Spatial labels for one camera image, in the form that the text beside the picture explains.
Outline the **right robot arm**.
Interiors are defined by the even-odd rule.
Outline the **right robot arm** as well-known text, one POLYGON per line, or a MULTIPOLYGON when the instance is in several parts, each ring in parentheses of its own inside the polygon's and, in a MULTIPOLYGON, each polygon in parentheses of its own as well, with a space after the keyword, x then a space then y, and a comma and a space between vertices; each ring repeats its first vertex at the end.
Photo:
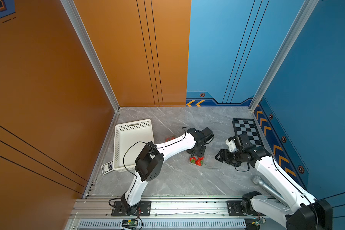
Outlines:
POLYGON ((268 191, 276 201, 253 191, 242 196, 241 212, 247 216, 264 214, 287 230, 331 230, 333 208, 303 189, 275 161, 264 147, 253 145, 247 134, 226 140, 215 159, 234 168, 246 163, 261 173, 272 185, 268 191))

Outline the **clear plastic clamshell container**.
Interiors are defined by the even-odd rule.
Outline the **clear plastic clamshell container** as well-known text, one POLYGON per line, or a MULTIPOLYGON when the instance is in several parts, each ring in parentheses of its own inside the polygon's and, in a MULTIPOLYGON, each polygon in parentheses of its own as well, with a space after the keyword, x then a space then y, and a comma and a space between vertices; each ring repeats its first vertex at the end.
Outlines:
POLYGON ((168 142, 168 141, 174 140, 174 139, 176 139, 176 138, 177 138, 177 136, 175 136, 175 135, 173 135, 173 136, 169 136, 169 137, 167 137, 167 138, 165 139, 165 142, 168 142))

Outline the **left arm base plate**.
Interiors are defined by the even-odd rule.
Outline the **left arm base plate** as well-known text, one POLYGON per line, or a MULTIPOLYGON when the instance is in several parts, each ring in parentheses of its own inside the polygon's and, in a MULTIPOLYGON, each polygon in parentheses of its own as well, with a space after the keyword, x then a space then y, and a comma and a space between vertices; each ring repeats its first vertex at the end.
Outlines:
POLYGON ((126 217, 126 216, 140 216, 148 217, 151 211, 151 201, 142 200, 137 205, 129 206, 124 204, 122 201, 115 201, 112 205, 113 217, 126 217))

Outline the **white perforated plastic basket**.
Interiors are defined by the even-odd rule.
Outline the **white perforated plastic basket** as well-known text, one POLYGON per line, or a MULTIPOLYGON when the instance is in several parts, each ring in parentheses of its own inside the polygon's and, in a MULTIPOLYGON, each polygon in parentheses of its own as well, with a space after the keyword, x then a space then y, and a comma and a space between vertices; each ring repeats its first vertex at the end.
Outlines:
POLYGON ((116 125, 113 167, 118 172, 133 170, 135 160, 148 142, 154 142, 150 119, 116 125))

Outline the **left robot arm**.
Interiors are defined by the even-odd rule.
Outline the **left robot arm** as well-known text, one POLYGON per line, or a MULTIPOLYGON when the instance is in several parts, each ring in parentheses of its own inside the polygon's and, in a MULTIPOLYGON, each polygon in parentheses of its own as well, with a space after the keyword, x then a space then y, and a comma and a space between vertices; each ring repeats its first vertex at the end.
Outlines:
POLYGON ((160 174, 166 160, 183 151, 187 151, 192 157, 203 157, 206 145, 213 138, 213 131, 208 127, 201 131, 189 128, 183 135, 168 142, 160 144, 145 143, 135 160, 133 181, 121 197, 122 208, 126 214, 128 216, 135 214, 148 182, 154 180, 160 174))

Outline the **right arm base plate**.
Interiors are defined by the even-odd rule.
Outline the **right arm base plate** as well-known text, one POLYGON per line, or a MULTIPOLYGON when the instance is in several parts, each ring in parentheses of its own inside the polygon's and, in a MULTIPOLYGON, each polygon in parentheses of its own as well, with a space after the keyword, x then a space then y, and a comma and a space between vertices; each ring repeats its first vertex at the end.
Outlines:
POLYGON ((252 205, 242 204, 242 201, 239 200, 229 200, 226 202, 228 214, 232 217, 257 217, 262 216, 265 217, 263 213, 258 213, 254 210, 252 205))

